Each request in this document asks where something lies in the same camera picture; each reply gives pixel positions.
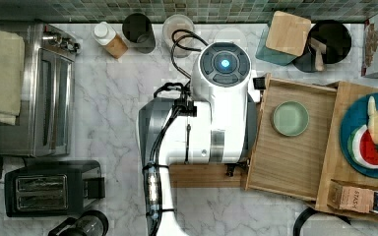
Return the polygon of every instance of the dish towel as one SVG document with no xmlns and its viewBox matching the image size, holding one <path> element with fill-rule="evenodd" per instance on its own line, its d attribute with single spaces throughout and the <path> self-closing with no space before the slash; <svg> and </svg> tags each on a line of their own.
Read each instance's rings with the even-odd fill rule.
<svg viewBox="0 0 378 236">
<path fill-rule="evenodd" d="M 20 114 L 24 53 L 20 36 L 0 31 L 0 122 L 11 125 Z"/>
</svg>

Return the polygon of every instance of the black canister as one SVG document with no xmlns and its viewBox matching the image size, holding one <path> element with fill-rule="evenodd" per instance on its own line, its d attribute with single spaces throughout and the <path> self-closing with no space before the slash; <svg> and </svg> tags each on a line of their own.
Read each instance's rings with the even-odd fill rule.
<svg viewBox="0 0 378 236">
<path fill-rule="evenodd" d="M 152 22 L 141 13 L 128 16 L 122 25 L 122 32 L 139 52 L 150 53 L 156 48 Z"/>
<path fill-rule="evenodd" d="M 351 50 L 351 35 L 341 23 L 333 20 L 318 22 L 308 34 L 308 41 L 300 57 L 293 60 L 293 65 L 302 72 L 316 72 L 315 50 L 309 44 L 313 37 L 327 45 L 327 52 L 322 54 L 324 64 L 335 64 L 348 56 Z"/>
</svg>

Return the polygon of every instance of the tile backsplash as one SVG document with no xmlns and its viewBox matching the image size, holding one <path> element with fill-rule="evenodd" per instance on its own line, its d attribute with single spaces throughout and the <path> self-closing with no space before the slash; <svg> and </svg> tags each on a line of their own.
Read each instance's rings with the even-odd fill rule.
<svg viewBox="0 0 378 236">
<path fill-rule="evenodd" d="M 121 23 L 137 12 L 154 23 L 174 14 L 194 23 L 267 23 L 275 11 L 362 23 L 378 13 L 378 0 L 0 0 L 0 20 L 51 23 Z"/>
</svg>

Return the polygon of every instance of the ceramic bowl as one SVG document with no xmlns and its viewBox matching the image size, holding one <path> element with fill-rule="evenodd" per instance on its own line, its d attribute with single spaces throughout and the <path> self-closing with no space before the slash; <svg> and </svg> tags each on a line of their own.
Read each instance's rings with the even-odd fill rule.
<svg viewBox="0 0 378 236">
<path fill-rule="evenodd" d="M 275 130 L 285 136 L 302 134 L 308 127 L 308 122 L 308 110 L 297 101 L 286 101 L 280 104 L 272 116 Z"/>
</svg>

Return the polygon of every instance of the blue plate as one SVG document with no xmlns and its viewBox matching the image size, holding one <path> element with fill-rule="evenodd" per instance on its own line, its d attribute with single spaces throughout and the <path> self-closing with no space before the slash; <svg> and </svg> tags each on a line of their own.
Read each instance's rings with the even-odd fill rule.
<svg viewBox="0 0 378 236">
<path fill-rule="evenodd" d="M 351 133 L 355 129 L 368 124 L 369 117 L 367 115 L 367 102 L 370 96 L 373 96 L 376 100 L 376 109 L 378 109 L 378 93 L 368 94 L 353 103 L 346 112 L 346 115 L 343 118 L 342 125 L 340 127 L 340 145 L 343 151 L 343 155 L 355 170 L 363 175 L 378 179 L 378 169 L 368 169 L 358 165 L 351 158 L 347 149 L 347 141 Z"/>
</svg>

